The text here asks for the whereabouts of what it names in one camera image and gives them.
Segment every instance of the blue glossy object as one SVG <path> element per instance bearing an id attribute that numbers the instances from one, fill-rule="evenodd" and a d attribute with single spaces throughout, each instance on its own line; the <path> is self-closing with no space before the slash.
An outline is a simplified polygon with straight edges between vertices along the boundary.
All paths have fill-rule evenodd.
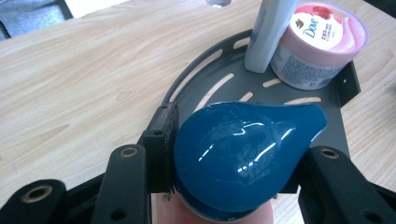
<path id="1" fill-rule="evenodd" d="M 203 204 L 203 213 L 254 210 L 285 187 L 325 127 L 317 105 L 209 105 L 177 135 L 177 190 Z"/>

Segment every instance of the wooden table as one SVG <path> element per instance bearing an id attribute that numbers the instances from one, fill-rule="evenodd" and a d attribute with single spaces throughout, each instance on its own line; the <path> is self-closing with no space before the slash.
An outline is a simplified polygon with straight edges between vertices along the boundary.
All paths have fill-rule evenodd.
<path id="1" fill-rule="evenodd" d="M 0 206 L 37 179 L 70 189 L 135 143 L 175 78 L 203 51 L 252 28 L 259 0 L 132 0 L 0 42 Z M 351 159 L 396 191 L 396 20 L 361 0 L 328 0 L 360 17 L 370 42 L 354 60 L 361 94 L 342 108 Z M 295 196 L 275 223 L 301 222 Z"/>

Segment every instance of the dove logo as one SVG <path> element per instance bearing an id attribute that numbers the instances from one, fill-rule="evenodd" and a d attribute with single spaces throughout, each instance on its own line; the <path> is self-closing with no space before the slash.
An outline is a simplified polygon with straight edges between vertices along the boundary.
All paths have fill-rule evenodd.
<path id="1" fill-rule="evenodd" d="M 304 22 L 303 22 L 303 21 L 300 21 L 300 19 L 297 19 L 297 21 L 296 21 L 296 26 L 297 26 L 297 28 L 301 29 L 301 28 L 303 28 L 303 26 L 304 26 Z"/>
<path id="2" fill-rule="evenodd" d="M 312 38 L 314 38 L 315 37 L 315 31 L 317 30 L 317 25 L 318 25 L 318 21 L 315 21 L 314 19 L 311 19 L 311 24 L 309 24 L 308 29 L 305 29 L 303 31 L 303 33 L 305 35 L 309 35 Z"/>

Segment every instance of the white tube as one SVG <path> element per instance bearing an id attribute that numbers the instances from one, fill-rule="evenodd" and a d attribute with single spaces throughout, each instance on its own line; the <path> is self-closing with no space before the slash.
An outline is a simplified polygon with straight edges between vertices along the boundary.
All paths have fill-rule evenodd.
<path id="1" fill-rule="evenodd" d="M 263 73 L 285 33 L 298 0 L 262 0 L 245 54 L 245 68 Z"/>

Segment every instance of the pink jar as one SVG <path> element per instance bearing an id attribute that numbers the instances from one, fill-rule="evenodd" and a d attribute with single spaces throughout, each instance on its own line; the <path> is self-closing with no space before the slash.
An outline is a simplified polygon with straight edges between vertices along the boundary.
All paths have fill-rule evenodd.
<path id="1" fill-rule="evenodd" d="M 331 4 L 304 3 L 294 11 L 271 67 L 292 87 L 317 90 L 353 60 L 368 36 L 365 25 L 349 11 Z"/>

